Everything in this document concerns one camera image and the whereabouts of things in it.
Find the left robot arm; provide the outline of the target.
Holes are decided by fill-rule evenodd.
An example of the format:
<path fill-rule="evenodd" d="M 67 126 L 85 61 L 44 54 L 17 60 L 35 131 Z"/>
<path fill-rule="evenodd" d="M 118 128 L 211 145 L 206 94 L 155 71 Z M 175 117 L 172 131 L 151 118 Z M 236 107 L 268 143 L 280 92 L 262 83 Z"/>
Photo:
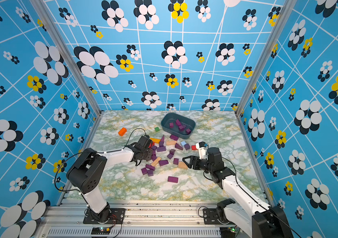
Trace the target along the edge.
<path fill-rule="evenodd" d="M 143 135 L 138 142 L 126 145 L 122 149 L 97 152 L 85 149 L 67 172 L 67 179 L 79 189 L 87 203 L 85 224 L 106 224 L 109 221 L 121 222 L 112 214 L 109 203 L 100 191 L 100 180 L 105 169 L 116 164 L 134 162 L 136 166 L 143 160 L 149 161 L 153 150 L 152 140 Z"/>

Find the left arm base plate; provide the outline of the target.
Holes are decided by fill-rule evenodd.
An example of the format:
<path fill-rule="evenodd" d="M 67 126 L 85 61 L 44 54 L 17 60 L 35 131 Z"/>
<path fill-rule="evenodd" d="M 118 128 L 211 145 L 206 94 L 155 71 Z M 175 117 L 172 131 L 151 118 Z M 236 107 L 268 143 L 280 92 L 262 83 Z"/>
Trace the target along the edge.
<path fill-rule="evenodd" d="M 100 213 L 95 213 L 92 209 L 85 210 L 84 224 L 123 224 L 126 209 L 124 208 L 105 208 Z"/>

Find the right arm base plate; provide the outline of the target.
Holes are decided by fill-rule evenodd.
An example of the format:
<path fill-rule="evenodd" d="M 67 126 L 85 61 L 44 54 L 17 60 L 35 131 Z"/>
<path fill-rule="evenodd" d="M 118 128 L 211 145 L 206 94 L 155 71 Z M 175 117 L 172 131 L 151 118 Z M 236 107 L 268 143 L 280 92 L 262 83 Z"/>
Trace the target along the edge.
<path fill-rule="evenodd" d="M 205 225 L 244 225 L 247 223 L 245 216 L 231 208 L 225 208 L 223 211 L 216 208 L 202 208 L 199 213 Z"/>

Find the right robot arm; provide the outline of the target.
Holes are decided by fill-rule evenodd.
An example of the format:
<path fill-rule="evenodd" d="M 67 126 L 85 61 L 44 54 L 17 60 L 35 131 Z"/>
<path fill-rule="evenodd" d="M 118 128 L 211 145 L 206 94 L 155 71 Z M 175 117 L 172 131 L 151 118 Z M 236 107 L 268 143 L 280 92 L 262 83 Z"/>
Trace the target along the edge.
<path fill-rule="evenodd" d="M 217 147 L 198 149 L 199 156 L 182 158 L 193 170 L 210 174 L 211 180 L 228 194 L 217 204 L 217 219 L 223 225 L 235 224 L 250 238 L 292 238 L 284 210 L 270 206 L 251 192 L 237 177 L 236 168 L 224 164 L 225 158 Z"/>

